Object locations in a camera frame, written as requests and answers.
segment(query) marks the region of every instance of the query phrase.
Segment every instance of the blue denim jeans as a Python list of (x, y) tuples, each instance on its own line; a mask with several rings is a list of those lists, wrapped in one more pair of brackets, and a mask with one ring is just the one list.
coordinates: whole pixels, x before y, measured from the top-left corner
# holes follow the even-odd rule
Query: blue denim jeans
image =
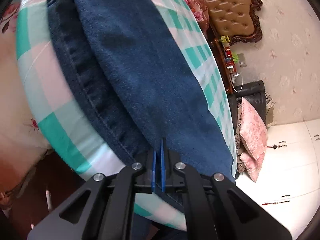
[(204, 93), (151, 0), (48, 0), (48, 19), (73, 95), (125, 164), (166, 137), (183, 162), (234, 181)]

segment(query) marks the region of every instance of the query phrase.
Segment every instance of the carved wooden frame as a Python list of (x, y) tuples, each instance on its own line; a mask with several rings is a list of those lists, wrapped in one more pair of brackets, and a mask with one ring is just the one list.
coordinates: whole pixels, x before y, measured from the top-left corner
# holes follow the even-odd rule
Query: carved wooden frame
[(230, 37), (230, 45), (233, 45), (237, 42), (257, 42), (262, 39), (262, 30), (260, 26), (260, 21), (259, 17), (256, 16), (255, 11), (260, 11), (262, 6), (262, 1), (261, 0), (251, 0), (251, 5), (250, 5), (250, 17), (253, 22), (254, 26), (254, 32), (249, 35), (249, 36), (244, 36), (244, 35), (234, 35)]

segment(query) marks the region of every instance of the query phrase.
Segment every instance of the brown headboard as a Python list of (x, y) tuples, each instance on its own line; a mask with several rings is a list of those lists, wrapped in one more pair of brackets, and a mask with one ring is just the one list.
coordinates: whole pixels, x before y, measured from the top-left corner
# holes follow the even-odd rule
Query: brown headboard
[(210, 24), (219, 36), (228, 35), (231, 43), (257, 42), (262, 39), (259, 17), (261, 0), (205, 0)]

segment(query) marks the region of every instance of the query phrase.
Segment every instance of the tufted leather headboard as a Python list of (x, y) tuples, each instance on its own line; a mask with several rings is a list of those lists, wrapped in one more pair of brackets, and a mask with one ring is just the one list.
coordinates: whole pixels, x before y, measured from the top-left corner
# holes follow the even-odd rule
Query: tufted leather headboard
[(210, 24), (219, 36), (228, 35), (231, 44), (262, 39), (259, 17), (261, 0), (205, 0)]

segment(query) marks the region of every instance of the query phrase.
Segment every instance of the white cable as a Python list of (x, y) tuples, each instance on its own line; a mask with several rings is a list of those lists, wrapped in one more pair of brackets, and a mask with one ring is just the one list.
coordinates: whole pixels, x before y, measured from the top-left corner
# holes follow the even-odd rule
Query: white cable
[(239, 74), (237, 73), (235, 79), (234, 79), (233, 82), (232, 82), (232, 88), (233, 88), (233, 90), (234, 90), (235, 92), (237, 92), (237, 93), (240, 93), (241, 90), (242, 90), (242, 87), (243, 87), (243, 77), (242, 77), (242, 76), (241, 76), (242, 84), (241, 84), (240, 90), (237, 91), (237, 90), (235, 90), (235, 87), (234, 87), (234, 83), (235, 83), (235, 81), (236, 81), (236, 78), (237, 78), (238, 76), (240, 76), (240, 74), (241, 74), (241, 72), (240, 72)]

